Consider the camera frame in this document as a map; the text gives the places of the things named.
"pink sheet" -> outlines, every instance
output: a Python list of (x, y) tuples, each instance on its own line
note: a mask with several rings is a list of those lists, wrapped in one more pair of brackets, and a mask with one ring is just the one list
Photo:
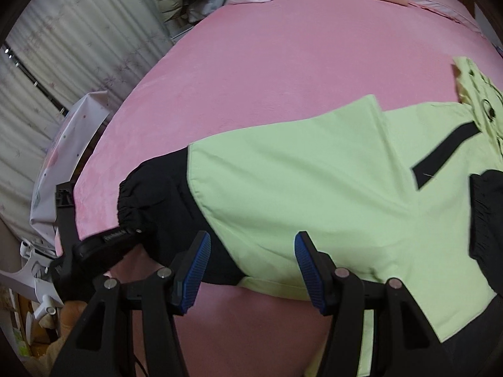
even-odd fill
[[(75, 188), (81, 237), (117, 224), (119, 183), (144, 160), (253, 125), (312, 117), (373, 93), (383, 109), (457, 101), (453, 56), (503, 88), (481, 35), (377, 0), (274, 0), (221, 8), (190, 31), (115, 115)], [(122, 281), (156, 267), (139, 249)], [(329, 319), (309, 302), (202, 284), (177, 319), (191, 377), (300, 377)]]

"floral pattern on curtain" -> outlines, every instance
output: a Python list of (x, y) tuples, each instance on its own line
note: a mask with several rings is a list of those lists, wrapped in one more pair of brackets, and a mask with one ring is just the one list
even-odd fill
[(0, 52), (0, 215), (18, 235), (33, 239), (30, 206), (35, 180), (63, 116)]
[(32, 0), (7, 43), (67, 108), (100, 90), (118, 108), (173, 46), (154, 0)]

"yellow-green fabric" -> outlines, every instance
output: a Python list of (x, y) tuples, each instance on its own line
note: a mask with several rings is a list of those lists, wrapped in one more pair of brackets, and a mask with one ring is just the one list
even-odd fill
[[(471, 60), (455, 63), (461, 103), (383, 112), (366, 96), (318, 117), (189, 146), (192, 195), (247, 275), (242, 286), (307, 299), (293, 248), (306, 230), (318, 250), (360, 278), (402, 279), (441, 341), (487, 307), (495, 294), (468, 255), (468, 177), (503, 170), (503, 102)], [(418, 190), (412, 167), (473, 121), (482, 133)], [(359, 375), (369, 373), (371, 331), (366, 316)]]

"black wire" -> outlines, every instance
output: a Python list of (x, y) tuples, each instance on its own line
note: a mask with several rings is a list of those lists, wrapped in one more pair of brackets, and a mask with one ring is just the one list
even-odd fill
[(147, 374), (147, 370), (145, 370), (145, 367), (143, 367), (143, 364), (141, 363), (140, 360), (138, 360), (138, 358), (136, 357), (136, 355), (134, 356), (134, 361), (137, 365), (140, 366), (141, 368), (141, 371), (143, 372), (143, 374), (145, 375), (145, 377), (148, 377), (148, 374)]

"pink bedspread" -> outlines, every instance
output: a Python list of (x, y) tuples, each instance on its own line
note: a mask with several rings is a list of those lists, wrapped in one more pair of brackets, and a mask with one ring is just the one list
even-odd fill
[[(212, 134), (312, 117), (370, 93), (383, 109), (457, 101), (453, 56), (472, 58), (503, 88), (503, 60), (485, 38), (421, 8), (223, 7), (159, 61), (106, 129), (75, 188), (79, 234), (117, 224), (119, 183), (139, 163)], [(154, 269), (137, 250), (113, 272), (130, 281)], [(208, 284), (177, 319), (192, 377), (299, 377), (328, 324), (309, 302)]]

